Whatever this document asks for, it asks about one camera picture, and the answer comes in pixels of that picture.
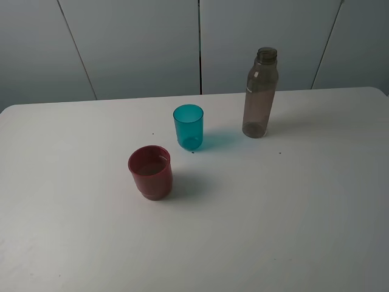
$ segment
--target bottle base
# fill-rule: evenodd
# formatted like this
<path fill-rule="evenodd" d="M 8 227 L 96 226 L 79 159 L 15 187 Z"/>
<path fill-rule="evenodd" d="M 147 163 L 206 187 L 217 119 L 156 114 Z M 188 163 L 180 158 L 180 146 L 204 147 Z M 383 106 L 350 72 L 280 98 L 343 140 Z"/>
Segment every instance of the bottle base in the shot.
<path fill-rule="evenodd" d="M 266 135 L 266 129 L 258 122 L 247 122 L 242 127 L 243 133 L 250 138 L 261 138 Z"/>

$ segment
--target teal cup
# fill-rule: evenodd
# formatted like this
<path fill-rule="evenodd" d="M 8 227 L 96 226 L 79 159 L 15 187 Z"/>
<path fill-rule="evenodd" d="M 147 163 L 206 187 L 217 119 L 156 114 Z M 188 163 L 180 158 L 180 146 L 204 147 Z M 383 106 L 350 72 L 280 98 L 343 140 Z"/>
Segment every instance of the teal cup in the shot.
<path fill-rule="evenodd" d="M 195 150 L 202 143 L 204 112 L 197 105 L 181 105 L 173 113 L 178 144 L 186 150 Z"/>

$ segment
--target gray plastic bottle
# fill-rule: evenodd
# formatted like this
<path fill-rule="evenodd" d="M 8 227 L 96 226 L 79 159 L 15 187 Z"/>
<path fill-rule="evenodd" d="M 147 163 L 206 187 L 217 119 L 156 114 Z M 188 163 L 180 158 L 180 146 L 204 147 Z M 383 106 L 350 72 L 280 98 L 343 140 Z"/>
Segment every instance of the gray plastic bottle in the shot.
<path fill-rule="evenodd" d="M 247 137 L 260 138 L 266 134 L 277 82 L 277 50 L 262 47 L 247 78 L 242 127 Z"/>

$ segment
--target translucent bottle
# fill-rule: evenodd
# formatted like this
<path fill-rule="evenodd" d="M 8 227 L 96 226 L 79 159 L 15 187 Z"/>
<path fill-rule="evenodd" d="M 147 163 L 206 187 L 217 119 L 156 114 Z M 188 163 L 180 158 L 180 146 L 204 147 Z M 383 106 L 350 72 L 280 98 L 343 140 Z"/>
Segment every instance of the translucent bottle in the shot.
<path fill-rule="evenodd" d="M 260 138 L 266 134 L 277 82 L 277 50 L 262 47 L 247 78 L 242 127 L 247 137 Z"/>

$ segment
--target white wall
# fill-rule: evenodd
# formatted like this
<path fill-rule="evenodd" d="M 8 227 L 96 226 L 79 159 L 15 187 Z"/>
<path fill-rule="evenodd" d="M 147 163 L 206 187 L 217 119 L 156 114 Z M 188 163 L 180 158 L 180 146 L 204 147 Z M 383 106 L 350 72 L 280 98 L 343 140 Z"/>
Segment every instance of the white wall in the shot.
<path fill-rule="evenodd" d="M 1 0 L 0 40 L 0 112 L 95 99 L 55 0 Z"/>
<path fill-rule="evenodd" d="M 199 94 L 197 0 L 61 0 L 98 99 Z"/>
<path fill-rule="evenodd" d="M 243 92 L 260 47 L 278 50 L 278 90 L 310 89 L 340 0 L 200 0 L 203 93 Z"/>
<path fill-rule="evenodd" d="M 389 0 L 345 1 L 314 88 L 372 86 L 389 94 Z"/>

